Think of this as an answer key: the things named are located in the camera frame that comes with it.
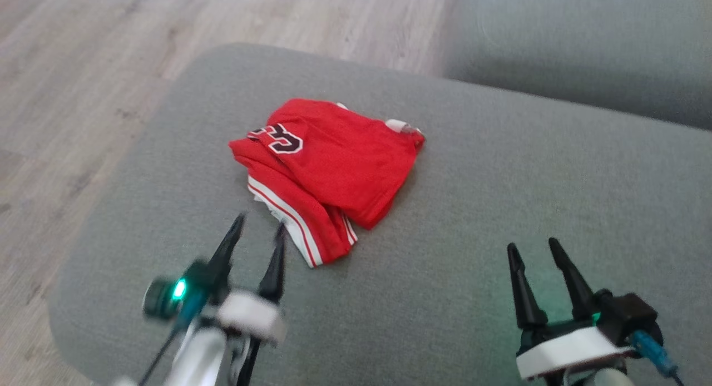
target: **white stripe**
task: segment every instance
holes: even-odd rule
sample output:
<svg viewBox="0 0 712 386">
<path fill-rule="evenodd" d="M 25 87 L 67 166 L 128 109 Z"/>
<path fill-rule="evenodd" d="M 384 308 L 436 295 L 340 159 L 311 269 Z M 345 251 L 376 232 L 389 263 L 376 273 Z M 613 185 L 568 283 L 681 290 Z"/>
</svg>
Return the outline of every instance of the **white stripe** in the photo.
<svg viewBox="0 0 712 386">
<path fill-rule="evenodd" d="M 351 237 L 351 232 L 349 232 L 349 226 L 346 223 L 346 215 L 344 215 L 343 212 L 341 213 L 341 221 L 344 223 L 344 230 L 346 231 L 346 237 L 348 237 L 349 239 L 349 244 L 353 246 L 356 241 L 354 241 L 354 238 Z"/>
<path fill-rule="evenodd" d="M 297 220 L 298 224 L 294 224 L 297 226 L 287 226 L 287 230 L 289 231 L 290 236 L 292 236 L 293 240 L 300 239 L 302 236 L 304 239 L 306 239 L 307 244 L 309 246 L 309 250 L 312 253 L 312 258 L 314 259 L 314 263 L 318 266 L 323 264 L 323 261 L 321 259 L 321 254 L 319 253 L 319 248 L 317 247 L 316 241 L 314 241 L 314 237 L 311 234 L 311 231 L 309 229 L 309 226 L 307 226 L 306 222 L 304 221 L 304 218 L 289 204 L 287 204 L 283 199 L 279 198 L 277 194 L 275 194 L 272 190 L 267 188 L 264 184 L 260 183 L 259 181 L 255 180 L 252 176 L 248 176 L 247 178 L 247 184 L 250 186 L 254 187 L 255 189 L 261 191 L 262 193 L 265 194 L 270 200 L 274 201 L 274 203 L 277 205 L 276 207 L 273 206 L 275 211 L 279 211 L 280 209 L 290 213 L 294 218 Z M 265 201 L 265 204 L 268 206 L 272 205 L 269 203 L 269 201 Z M 291 222 L 293 223 L 293 219 L 290 218 L 288 215 L 283 215 L 282 218 L 284 221 L 287 223 Z M 307 264 L 311 266 L 311 260 L 309 259 L 309 252 L 306 249 L 306 246 L 304 246 L 303 249 L 300 249 L 302 255 L 304 256 L 304 259 L 307 261 Z"/>
<path fill-rule="evenodd" d="M 272 216 L 277 218 L 278 221 L 284 223 L 284 226 L 285 226 L 285 228 L 287 228 L 287 232 L 288 232 L 289 236 L 292 238 L 294 245 L 297 246 L 297 249 L 299 250 L 299 252 L 301 252 L 305 261 L 307 261 L 307 264 L 309 264 L 309 266 L 312 266 L 311 260 L 309 259 L 309 252 L 307 250 L 307 245 L 304 242 L 303 233 L 299 227 L 299 224 L 297 224 L 287 214 L 285 214 L 280 209 L 278 209 L 276 206 L 274 206 L 274 204 L 270 203 L 270 201 L 267 201 L 264 197 L 262 197 L 259 193 L 257 193 L 257 191 L 254 187 L 252 187 L 248 184 L 247 190 L 249 190 L 252 194 L 254 194 L 255 201 L 263 202 L 264 204 L 266 204 L 267 209 L 269 209 L 269 211 L 270 211 L 270 214 L 272 214 Z"/>
<path fill-rule="evenodd" d="M 351 234 L 351 238 L 353 241 L 351 241 L 351 245 L 353 246 L 354 243 L 358 241 L 358 237 L 356 237 L 356 232 L 354 231 L 354 228 L 351 227 L 351 221 L 349 221 L 349 217 L 346 216 L 346 214 L 342 213 L 344 216 L 344 222 L 346 223 L 346 230 L 348 231 L 349 234 Z"/>
</svg>

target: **white plastic part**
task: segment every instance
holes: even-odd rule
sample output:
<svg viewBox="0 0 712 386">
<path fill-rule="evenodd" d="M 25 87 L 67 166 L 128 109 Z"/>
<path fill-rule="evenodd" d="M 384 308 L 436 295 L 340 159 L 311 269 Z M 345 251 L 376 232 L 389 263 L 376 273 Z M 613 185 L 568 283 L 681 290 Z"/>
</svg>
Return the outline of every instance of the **white plastic part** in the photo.
<svg viewBox="0 0 712 386">
<path fill-rule="evenodd" d="M 550 373 L 591 361 L 625 355 L 631 347 L 616 347 L 595 326 L 579 329 L 541 343 L 517 357 L 522 379 Z"/>
<path fill-rule="evenodd" d="M 635 384 L 621 371 L 607 368 L 589 376 L 584 386 L 635 386 Z"/>
<path fill-rule="evenodd" d="M 276 304 L 244 290 L 230 292 L 216 314 L 226 328 L 233 328 L 277 346 L 284 341 L 287 325 Z"/>
</svg>

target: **gray sofa back cushion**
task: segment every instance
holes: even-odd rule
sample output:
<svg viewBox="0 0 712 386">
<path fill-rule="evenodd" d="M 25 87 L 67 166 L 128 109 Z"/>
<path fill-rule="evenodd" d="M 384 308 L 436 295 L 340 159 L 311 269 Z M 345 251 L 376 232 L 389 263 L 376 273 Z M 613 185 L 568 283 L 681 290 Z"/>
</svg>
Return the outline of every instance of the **gray sofa back cushion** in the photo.
<svg viewBox="0 0 712 386">
<path fill-rule="evenodd" d="M 712 129 L 712 0 L 457 0 L 447 77 Z"/>
</svg>

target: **red stripe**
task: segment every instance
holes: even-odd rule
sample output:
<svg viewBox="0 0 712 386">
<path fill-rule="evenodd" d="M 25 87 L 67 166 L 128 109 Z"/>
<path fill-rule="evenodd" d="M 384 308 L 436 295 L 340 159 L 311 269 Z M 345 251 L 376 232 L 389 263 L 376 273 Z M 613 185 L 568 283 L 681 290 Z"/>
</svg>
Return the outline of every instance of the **red stripe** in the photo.
<svg viewBox="0 0 712 386">
<path fill-rule="evenodd" d="M 258 193 L 258 194 L 259 194 L 260 196 L 262 196 L 265 200 L 270 201 L 270 203 L 272 203 L 272 205 L 276 206 L 280 211 L 282 211 L 282 212 L 285 213 L 287 216 L 289 216 L 290 218 L 292 218 L 292 220 L 295 221 L 295 223 L 299 225 L 299 229 L 302 231 L 302 238 L 304 239 L 304 245 L 307 246 L 307 252 L 308 252 L 308 254 L 309 254 L 309 259 L 310 259 L 310 261 L 311 261 L 311 263 L 312 263 L 312 267 L 316 267 L 316 262 L 314 261 L 314 257 L 313 257 L 313 255 L 312 255 L 311 249 L 310 249 L 310 247 L 309 247 L 309 242 L 307 242 L 307 236 L 306 236 L 306 234 L 304 233 L 304 229 L 302 228 L 302 224 L 300 224 L 299 221 L 298 221 L 292 214 L 290 214 L 289 212 L 287 212 L 287 211 L 286 211 L 284 208 L 282 208 L 281 206 L 278 206 L 277 204 L 275 204 L 275 202 L 272 201 L 269 197 L 265 196 L 265 194 L 262 193 L 262 191 L 257 190 L 257 189 L 256 189 L 254 186 L 252 186 L 251 184 L 247 184 L 247 188 L 249 188 L 250 190 L 252 190 L 254 193 Z"/>
</svg>

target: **green led light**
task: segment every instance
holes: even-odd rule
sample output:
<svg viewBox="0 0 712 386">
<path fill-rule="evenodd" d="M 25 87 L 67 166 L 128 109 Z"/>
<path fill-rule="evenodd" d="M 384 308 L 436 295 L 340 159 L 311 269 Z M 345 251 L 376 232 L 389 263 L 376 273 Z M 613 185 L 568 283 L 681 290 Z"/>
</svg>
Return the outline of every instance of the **green led light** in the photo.
<svg viewBox="0 0 712 386">
<path fill-rule="evenodd" d="M 185 295 L 185 280 L 178 280 L 176 287 L 173 289 L 173 299 L 180 300 Z"/>
</svg>

